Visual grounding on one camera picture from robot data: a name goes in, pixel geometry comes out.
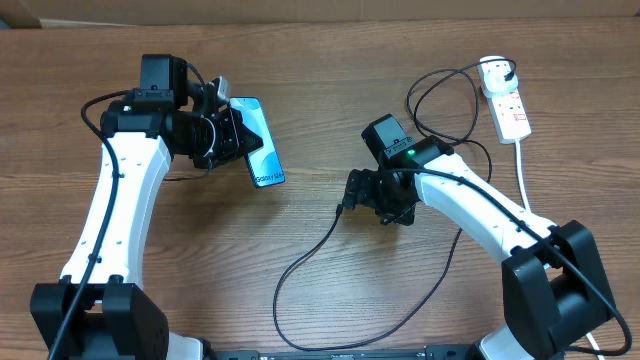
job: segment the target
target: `smartphone screen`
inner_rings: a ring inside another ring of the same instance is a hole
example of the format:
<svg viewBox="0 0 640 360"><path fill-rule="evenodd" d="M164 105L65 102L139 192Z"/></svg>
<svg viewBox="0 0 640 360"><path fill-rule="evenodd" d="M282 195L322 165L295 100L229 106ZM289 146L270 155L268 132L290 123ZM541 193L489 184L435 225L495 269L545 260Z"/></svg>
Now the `smartphone screen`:
<svg viewBox="0 0 640 360"><path fill-rule="evenodd" d="M229 105L232 109L240 111L242 123L262 138L263 146L246 156L253 184L257 188L263 188L283 183L284 171L260 101L252 97L233 97Z"/></svg>

